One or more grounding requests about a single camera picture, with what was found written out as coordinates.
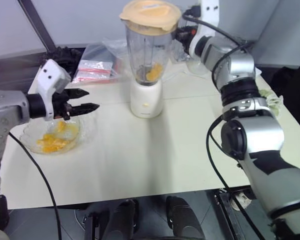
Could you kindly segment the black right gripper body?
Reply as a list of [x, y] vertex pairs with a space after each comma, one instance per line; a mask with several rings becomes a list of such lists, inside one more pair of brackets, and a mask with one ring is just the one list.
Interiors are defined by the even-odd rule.
[[194, 25], [186, 25], [176, 30], [173, 41], [173, 60], [175, 62], [184, 62], [189, 56], [189, 49], [192, 39], [196, 34]]

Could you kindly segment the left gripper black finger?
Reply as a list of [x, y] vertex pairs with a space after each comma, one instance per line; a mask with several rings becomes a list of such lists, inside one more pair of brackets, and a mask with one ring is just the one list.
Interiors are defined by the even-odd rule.
[[97, 110], [99, 107], [100, 105], [95, 103], [83, 103], [78, 106], [71, 106], [69, 110], [69, 116], [75, 117], [75, 116], [86, 115]]
[[81, 88], [68, 88], [65, 90], [67, 100], [79, 99], [89, 94], [90, 93], [88, 91], [85, 91]]

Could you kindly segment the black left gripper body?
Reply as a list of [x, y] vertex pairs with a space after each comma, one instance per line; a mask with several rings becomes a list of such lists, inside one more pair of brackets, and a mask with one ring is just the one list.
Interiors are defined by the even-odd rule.
[[70, 114], [69, 109], [71, 108], [68, 104], [70, 99], [69, 90], [65, 89], [61, 93], [55, 92], [52, 95], [52, 106], [53, 106], [53, 118], [54, 119], [64, 119], [69, 120]]

